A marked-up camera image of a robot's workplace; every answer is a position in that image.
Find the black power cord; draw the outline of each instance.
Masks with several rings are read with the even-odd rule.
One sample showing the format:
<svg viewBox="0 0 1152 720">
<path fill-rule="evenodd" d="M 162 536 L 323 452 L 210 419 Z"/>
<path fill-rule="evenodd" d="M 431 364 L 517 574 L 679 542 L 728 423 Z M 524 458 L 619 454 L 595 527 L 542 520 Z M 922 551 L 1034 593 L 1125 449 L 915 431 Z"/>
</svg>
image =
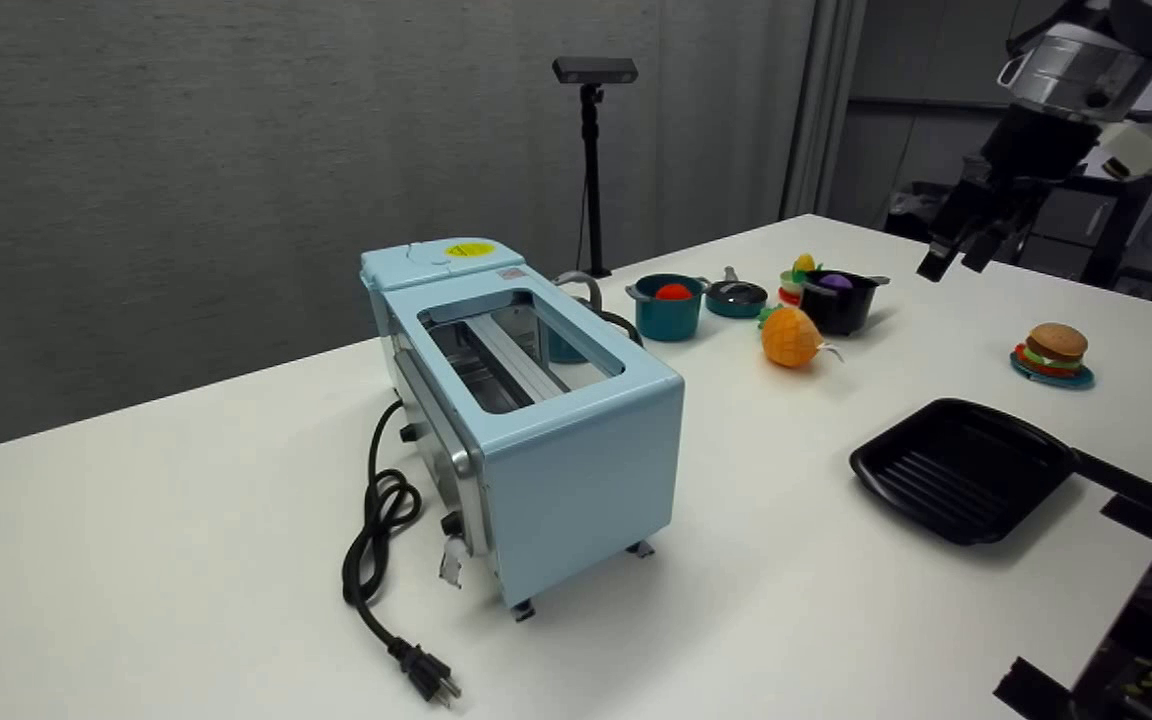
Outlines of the black power cord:
<svg viewBox="0 0 1152 720">
<path fill-rule="evenodd" d="M 399 663 L 399 670 L 410 681 L 410 689 L 425 699 L 455 699 L 461 689 L 452 681 L 452 666 L 444 661 L 434 661 L 431 652 L 425 652 L 418 645 L 408 645 L 402 636 L 393 636 L 375 614 L 370 614 L 370 601 L 384 583 L 389 573 L 389 542 L 410 527 L 418 520 L 418 490 L 416 482 L 408 482 L 402 473 L 396 468 L 380 468 L 375 473 L 375 452 L 380 452 L 380 436 L 384 423 L 393 419 L 393 411 L 399 411 L 402 402 L 389 402 L 370 445 L 368 445 L 368 490 L 363 490 L 363 527 L 360 536 L 346 542 L 343 563 L 339 563 L 339 583 L 343 583 L 343 603 L 360 613 L 360 621 L 368 622 L 368 631 L 389 647 L 389 654 Z"/>
</svg>

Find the wall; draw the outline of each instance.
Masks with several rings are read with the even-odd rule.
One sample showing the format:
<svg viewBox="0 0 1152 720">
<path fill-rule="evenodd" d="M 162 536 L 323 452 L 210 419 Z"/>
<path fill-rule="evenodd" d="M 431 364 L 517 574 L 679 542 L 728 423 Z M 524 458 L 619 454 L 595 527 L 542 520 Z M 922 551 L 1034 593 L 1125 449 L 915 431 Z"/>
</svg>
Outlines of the wall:
<svg viewBox="0 0 1152 720">
<path fill-rule="evenodd" d="M 0 0 L 0 438 L 368 334 L 356 251 L 580 230 L 617 262 L 775 221 L 808 0 Z"/>
<path fill-rule="evenodd" d="M 827 211 L 881 223 L 912 179 L 952 182 L 995 128 L 1004 40 L 1060 0 L 869 0 Z"/>
</svg>

